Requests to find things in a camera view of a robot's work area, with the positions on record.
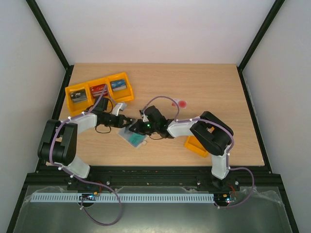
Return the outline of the teal green card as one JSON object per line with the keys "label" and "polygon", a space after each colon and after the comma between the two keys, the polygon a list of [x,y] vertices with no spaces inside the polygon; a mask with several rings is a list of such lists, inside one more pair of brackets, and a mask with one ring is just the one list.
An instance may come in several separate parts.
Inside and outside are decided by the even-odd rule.
{"label": "teal green card", "polygon": [[145,135],[140,135],[140,134],[132,134],[128,142],[133,146],[133,147],[138,147],[143,141],[145,140],[146,136]]}

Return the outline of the beige leather card holder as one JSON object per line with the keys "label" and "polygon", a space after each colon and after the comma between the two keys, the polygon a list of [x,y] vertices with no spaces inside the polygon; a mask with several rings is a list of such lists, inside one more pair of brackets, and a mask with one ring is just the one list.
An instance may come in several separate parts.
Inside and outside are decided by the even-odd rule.
{"label": "beige leather card holder", "polygon": [[129,145],[138,149],[140,146],[147,143],[147,136],[134,133],[129,130],[129,127],[121,128],[118,135],[123,138]]}

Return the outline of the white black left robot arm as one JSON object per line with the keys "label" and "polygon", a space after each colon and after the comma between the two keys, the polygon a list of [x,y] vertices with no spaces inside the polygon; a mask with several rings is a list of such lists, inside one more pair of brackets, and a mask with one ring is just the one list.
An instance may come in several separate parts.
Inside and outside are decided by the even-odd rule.
{"label": "white black left robot arm", "polygon": [[117,103],[112,112],[106,112],[109,102],[106,97],[97,97],[94,105],[81,114],[64,121],[48,120],[38,146],[38,157],[71,176],[87,178],[90,166],[76,155],[78,134],[99,125],[121,129],[135,122],[119,113],[126,107],[124,102]]}

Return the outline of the white card with red circle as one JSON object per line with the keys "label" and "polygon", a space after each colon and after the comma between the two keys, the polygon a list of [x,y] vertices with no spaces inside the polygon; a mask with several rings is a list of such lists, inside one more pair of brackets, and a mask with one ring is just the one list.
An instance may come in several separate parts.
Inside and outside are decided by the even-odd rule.
{"label": "white card with red circle", "polygon": [[186,109],[187,102],[185,100],[173,99],[172,106],[176,107],[178,105],[179,108]]}

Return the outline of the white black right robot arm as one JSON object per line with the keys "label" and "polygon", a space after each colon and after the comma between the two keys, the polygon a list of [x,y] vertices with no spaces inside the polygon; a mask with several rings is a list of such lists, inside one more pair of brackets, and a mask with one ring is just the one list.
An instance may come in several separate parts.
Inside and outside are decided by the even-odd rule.
{"label": "white black right robot arm", "polygon": [[223,190],[228,186],[229,154],[234,146],[234,133],[211,112],[205,111],[190,119],[167,119],[155,106],[150,106],[142,111],[142,119],[132,124],[129,130],[140,135],[157,133],[162,138],[194,136],[211,155],[213,187]]}

